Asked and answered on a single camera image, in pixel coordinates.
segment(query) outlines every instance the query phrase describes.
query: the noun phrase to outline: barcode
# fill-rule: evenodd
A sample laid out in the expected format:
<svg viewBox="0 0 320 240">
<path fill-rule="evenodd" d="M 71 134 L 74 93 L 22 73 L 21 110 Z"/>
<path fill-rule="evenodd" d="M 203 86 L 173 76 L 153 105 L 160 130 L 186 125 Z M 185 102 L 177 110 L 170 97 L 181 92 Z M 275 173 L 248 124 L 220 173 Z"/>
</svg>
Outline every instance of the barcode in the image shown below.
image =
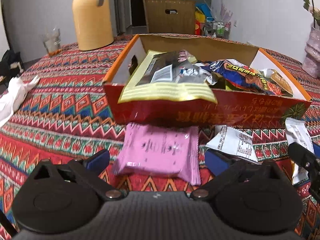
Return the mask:
<svg viewBox="0 0 320 240">
<path fill-rule="evenodd" d="M 172 64 L 168 65 L 158 71 L 156 71 L 152 77 L 151 83 L 153 82 L 171 82 L 172 81 Z"/>
</svg>

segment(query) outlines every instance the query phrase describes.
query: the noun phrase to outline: snack box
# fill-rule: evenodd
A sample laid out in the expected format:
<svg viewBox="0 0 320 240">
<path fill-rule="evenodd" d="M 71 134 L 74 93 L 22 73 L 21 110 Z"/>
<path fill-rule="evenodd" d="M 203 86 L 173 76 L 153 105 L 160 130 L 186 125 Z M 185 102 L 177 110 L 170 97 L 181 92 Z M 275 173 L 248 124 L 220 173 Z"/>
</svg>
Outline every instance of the snack box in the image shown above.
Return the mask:
<svg viewBox="0 0 320 240">
<path fill-rule="evenodd" d="M 148 50 L 186 49 L 198 60 L 236 59 L 257 70 L 275 69 L 290 84 L 293 98 L 245 91 L 212 89 L 218 104 L 202 99 L 132 101 L 118 104 L 122 89 Z M 103 87 L 118 124 L 149 123 L 158 126 L 229 125 L 242 128 L 283 128 L 287 117 L 300 119 L 311 97 L 299 82 L 265 50 L 194 35 L 138 34 L 127 44 L 104 77 Z"/>
</svg>

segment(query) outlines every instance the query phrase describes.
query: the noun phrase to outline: pink wrapper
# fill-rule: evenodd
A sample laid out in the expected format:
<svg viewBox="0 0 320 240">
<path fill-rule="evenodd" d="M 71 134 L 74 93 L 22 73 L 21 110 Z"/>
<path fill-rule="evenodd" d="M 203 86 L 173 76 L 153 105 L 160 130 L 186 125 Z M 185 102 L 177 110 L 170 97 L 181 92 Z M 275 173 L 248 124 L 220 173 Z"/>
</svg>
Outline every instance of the pink wrapper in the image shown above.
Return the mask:
<svg viewBox="0 0 320 240">
<path fill-rule="evenodd" d="M 129 123 L 113 172 L 179 177 L 200 185 L 198 127 L 171 129 Z"/>
</svg>

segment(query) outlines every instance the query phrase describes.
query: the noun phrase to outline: clear glass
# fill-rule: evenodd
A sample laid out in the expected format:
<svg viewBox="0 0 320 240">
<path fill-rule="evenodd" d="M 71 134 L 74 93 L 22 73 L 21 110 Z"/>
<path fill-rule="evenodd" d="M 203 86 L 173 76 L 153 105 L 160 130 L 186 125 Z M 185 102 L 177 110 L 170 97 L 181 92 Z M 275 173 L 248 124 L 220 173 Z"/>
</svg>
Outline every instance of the clear glass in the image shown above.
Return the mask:
<svg viewBox="0 0 320 240">
<path fill-rule="evenodd" d="M 62 51 L 60 45 L 60 29 L 54 28 L 52 31 L 42 35 L 42 42 L 48 52 L 49 57 L 59 54 Z"/>
</svg>

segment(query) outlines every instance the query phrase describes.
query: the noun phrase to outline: white wrapper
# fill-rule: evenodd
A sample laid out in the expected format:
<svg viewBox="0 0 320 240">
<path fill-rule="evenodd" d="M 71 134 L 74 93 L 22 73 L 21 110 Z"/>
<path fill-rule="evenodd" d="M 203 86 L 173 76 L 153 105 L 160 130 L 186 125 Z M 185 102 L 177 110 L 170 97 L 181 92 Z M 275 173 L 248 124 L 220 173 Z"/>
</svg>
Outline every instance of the white wrapper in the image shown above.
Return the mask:
<svg viewBox="0 0 320 240">
<path fill-rule="evenodd" d="M 252 145 L 252 136 L 226 125 L 216 127 L 216 130 L 219 129 L 217 135 L 207 143 L 207 147 L 255 163 L 258 162 Z"/>
<path fill-rule="evenodd" d="M 307 128 L 305 127 L 304 121 L 287 118 L 285 120 L 285 135 L 288 140 L 288 145 L 292 144 L 293 142 L 296 142 L 308 149 L 313 154 L 315 153 L 313 150 L 311 137 L 308 133 Z M 295 164 L 292 176 L 292 183 L 297 184 L 300 181 L 306 179 L 307 177 L 307 170 Z"/>
</svg>

